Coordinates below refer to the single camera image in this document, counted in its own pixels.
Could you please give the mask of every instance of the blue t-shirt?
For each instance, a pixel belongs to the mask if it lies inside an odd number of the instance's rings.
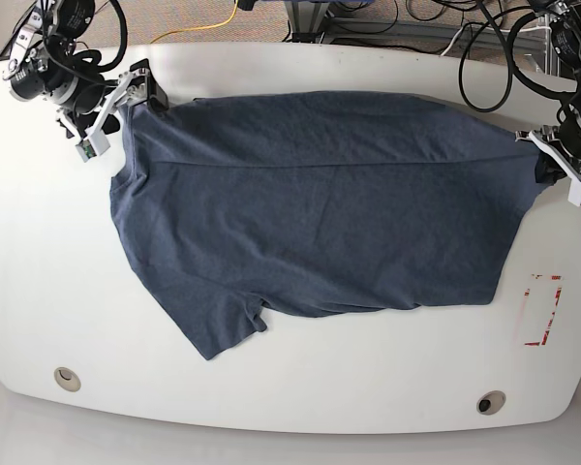
[[[326,317],[489,303],[546,187],[538,150],[419,98],[315,92],[125,114],[111,214],[129,263],[199,352]]]

